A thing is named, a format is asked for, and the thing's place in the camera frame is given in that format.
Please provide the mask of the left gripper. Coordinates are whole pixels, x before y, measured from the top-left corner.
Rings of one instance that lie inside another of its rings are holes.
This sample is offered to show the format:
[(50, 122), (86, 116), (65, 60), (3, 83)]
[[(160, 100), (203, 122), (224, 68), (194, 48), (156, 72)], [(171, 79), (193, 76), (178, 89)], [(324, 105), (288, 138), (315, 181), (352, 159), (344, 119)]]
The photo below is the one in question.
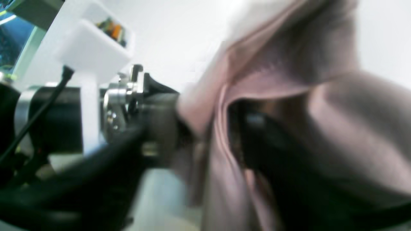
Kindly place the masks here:
[(134, 31), (100, 0), (66, 0), (13, 86), (13, 152), (86, 156), (107, 143), (142, 110), (145, 98), (176, 93), (131, 65)]

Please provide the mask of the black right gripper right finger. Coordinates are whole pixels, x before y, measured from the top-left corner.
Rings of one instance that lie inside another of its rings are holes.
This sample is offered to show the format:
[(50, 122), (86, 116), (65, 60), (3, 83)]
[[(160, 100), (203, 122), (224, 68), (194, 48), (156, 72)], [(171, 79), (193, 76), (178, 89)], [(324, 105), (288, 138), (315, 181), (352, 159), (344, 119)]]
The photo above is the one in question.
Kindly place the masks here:
[(310, 154), (279, 123), (246, 103), (229, 107), (238, 129), (241, 163), (264, 177), (282, 231), (377, 231), (410, 224), (410, 202), (372, 208), (333, 186), (307, 163)]

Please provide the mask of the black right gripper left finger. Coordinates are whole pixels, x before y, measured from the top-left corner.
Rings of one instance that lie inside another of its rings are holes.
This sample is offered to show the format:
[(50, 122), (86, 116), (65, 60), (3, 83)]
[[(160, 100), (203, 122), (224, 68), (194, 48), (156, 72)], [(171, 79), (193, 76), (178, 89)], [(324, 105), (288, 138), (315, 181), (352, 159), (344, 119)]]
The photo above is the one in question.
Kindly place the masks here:
[(1, 189), (1, 222), (28, 231), (120, 231), (144, 173), (169, 167), (192, 140), (179, 119), (149, 116), (44, 180), (33, 180), (46, 158), (35, 155)]

